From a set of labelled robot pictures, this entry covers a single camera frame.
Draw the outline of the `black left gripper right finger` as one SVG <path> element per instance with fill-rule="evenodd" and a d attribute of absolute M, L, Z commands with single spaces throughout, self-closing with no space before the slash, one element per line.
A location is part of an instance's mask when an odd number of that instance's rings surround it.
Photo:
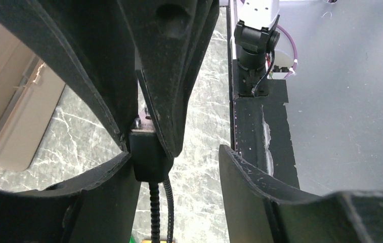
<path fill-rule="evenodd" d="M 229 146 L 219 166 L 230 242 L 383 242 L 383 191 L 301 191 Z"/>

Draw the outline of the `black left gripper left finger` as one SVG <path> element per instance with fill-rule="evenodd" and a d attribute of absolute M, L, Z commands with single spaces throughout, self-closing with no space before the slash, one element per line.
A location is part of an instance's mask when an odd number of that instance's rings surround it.
<path fill-rule="evenodd" d="M 0 190 L 0 242 L 129 242 L 139 190 L 126 152 L 44 190 Z"/>

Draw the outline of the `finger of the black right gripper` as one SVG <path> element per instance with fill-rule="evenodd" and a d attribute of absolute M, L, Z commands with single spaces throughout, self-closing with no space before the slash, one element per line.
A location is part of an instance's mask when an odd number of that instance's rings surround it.
<path fill-rule="evenodd" d="M 135 47 L 118 1 L 0 1 L 0 24 L 42 58 L 129 151 L 138 86 Z"/>
<path fill-rule="evenodd" d="M 137 48 L 144 97 L 165 151 L 183 148 L 188 101 L 215 28 L 218 1 L 120 1 Z"/>

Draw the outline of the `black cable padlock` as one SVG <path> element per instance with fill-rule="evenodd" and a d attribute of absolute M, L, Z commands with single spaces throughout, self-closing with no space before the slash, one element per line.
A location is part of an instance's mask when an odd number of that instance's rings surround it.
<path fill-rule="evenodd" d="M 151 213 L 151 241 L 160 240 L 160 197 L 159 184 L 163 184 L 168 216 L 166 241 L 174 241 L 174 196 L 169 179 L 169 172 L 173 166 L 155 132 L 132 130 L 129 134 L 130 152 L 134 166 L 135 178 L 140 182 L 147 182 L 150 194 Z"/>

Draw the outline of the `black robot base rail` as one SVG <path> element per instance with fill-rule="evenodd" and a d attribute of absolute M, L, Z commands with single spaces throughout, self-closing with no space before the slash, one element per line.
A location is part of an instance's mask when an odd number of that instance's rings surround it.
<path fill-rule="evenodd" d="M 286 104 L 291 70 L 275 65 L 284 29 L 279 1 L 229 1 L 232 149 L 268 175 L 299 188 Z"/>

